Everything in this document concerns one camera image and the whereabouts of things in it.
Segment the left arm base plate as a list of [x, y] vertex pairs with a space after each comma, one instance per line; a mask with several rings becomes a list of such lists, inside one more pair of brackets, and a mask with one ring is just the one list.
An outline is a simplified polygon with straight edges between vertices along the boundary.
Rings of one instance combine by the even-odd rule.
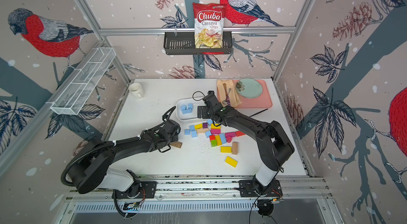
[[112, 198], [115, 196], [116, 199], [153, 199], [157, 184], [156, 181], [136, 181], [124, 192], [114, 190]]

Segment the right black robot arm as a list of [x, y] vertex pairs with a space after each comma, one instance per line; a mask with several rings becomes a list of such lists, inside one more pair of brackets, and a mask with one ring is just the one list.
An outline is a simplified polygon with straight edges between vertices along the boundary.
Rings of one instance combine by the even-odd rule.
[[276, 175], [284, 170], [283, 164], [295, 152], [281, 124], [277, 121], [259, 121], [229, 105], [222, 106], [214, 91], [208, 91], [202, 100], [207, 107], [209, 118], [216, 125], [237, 129], [256, 142], [262, 165], [253, 177], [253, 187], [258, 195], [267, 194]]

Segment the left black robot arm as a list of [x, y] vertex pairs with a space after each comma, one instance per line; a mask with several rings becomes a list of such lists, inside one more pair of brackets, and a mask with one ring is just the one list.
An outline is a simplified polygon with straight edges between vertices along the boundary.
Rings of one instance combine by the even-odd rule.
[[129, 169], [118, 170], [112, 165], [138, 154], [165, 153], [178, 141], [180, 132], [180, 125], [170, 119], [142, 131], [140, 136], [118, 141], [92, 140], [67, 164], [60, 180], [63, 185], [75, 187], [80, 194], [107, 189], [135, 198], [142, 191], [138, 176]]

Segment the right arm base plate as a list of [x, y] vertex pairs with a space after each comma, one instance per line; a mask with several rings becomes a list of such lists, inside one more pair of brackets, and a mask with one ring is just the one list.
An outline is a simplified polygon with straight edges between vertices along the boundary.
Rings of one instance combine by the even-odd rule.
[[282, 188], [278, 180], [272, 180], [268, 185], [263, 186], [256, 180], [239, 180], [237, 190], [243, 198], [254, 197], [277, 197], [283, 196]]

